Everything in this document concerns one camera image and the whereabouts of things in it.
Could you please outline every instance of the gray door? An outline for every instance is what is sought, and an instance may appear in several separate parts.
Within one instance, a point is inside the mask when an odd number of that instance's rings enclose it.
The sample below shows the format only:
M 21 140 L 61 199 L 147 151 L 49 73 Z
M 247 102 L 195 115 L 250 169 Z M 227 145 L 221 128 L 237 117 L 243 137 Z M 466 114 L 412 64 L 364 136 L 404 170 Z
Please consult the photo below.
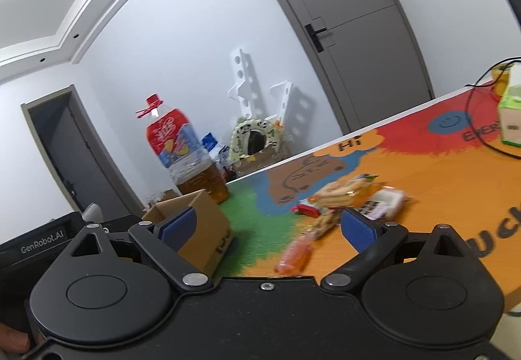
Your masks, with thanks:
M 101 208 L 103 220 L 117 219 L 131 213 L 92 155 L 69 107 L 63 110 L 47 147 L 56 168 L 75 192 L 81 210 L 94 202 Z
M 306 29 L 351 130 L 431 100 L 428 78 L 395 0 L 287 2 Z

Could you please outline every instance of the green paint area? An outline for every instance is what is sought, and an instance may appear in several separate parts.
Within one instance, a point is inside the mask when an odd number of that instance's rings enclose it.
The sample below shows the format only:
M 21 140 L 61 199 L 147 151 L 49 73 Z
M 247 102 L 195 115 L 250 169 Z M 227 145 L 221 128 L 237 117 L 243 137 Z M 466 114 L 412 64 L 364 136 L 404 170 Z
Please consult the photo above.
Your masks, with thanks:
M 272 252 L 282 252 L 294 237 L 298 215 L 289 211 L 267 216 L 255 208 L 255 191 L 246 183 L 236 185 L 233 195 L 220 204 L 235 234 L 228 253 L 215 276 L 237 276 L 244 267 L 253 266 Z

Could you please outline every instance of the bottle label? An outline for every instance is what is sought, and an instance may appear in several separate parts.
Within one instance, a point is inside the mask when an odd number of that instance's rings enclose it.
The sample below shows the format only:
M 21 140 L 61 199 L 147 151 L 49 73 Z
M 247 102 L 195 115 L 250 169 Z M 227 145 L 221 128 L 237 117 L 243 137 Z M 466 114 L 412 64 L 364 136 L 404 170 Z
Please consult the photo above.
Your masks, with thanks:
M 177 109 L 147 127 L 147 140 L 166 168 L 181 159 L 191 159 L 190 163 L 199 160 L 202 145 L 186 116 Z

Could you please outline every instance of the blue paint area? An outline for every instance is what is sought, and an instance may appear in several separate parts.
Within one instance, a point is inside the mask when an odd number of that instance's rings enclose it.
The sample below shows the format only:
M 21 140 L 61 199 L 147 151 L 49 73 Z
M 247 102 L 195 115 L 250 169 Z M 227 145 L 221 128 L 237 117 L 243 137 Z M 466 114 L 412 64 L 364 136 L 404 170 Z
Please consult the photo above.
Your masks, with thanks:
M 438 135 L 449 135 L 468 128 L 469 123 L 465 112 L 453 110 L 443 113 L 429 123 L 429 132 Z
M 345 157 L 337 157 L 336 159 L 345 163 L 345 168 L 337 173 L 331 173 L 326 176 L 324 179 L 319 180 L 312 184 L 308 190 L 304 192 L 298 192 L 294 194 L 294 199 L 288 202 L 285 205 L 277 205 L 274 200 L 270 196 L 268 192 L 268 188 L 270 186 L 268 174 L 257 173 L 256 175 L 249 176 L 243 181 L 239 181 L 237 184 L 249 185 L 257 194 L 257 200 L 255 206 L 258 211 L 262 214 L 266 214 L 268 216 L 275 216 L 277 214 L 288 213 L 290 209 L 297 204 L 299 200 L 307 198 L 317 192 L 322 186 L 325 184 L 337 180 L 341 176 L 345 176 L 355 170 L 359 164 L 360 159 L 366 155 L 367 153 L 375 150 L 374 148 L 365 151 L 355 151 L 352 154 L 346 155 Z

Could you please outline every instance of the human hand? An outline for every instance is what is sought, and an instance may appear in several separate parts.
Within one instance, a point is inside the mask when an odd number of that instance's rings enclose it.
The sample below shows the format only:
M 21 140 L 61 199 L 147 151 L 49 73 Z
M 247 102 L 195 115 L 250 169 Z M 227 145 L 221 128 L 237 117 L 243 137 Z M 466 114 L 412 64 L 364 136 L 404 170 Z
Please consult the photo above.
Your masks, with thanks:
M 29 336 L 0 323 L 0 349 L 7 353 L 27 353 L 29 351 Z

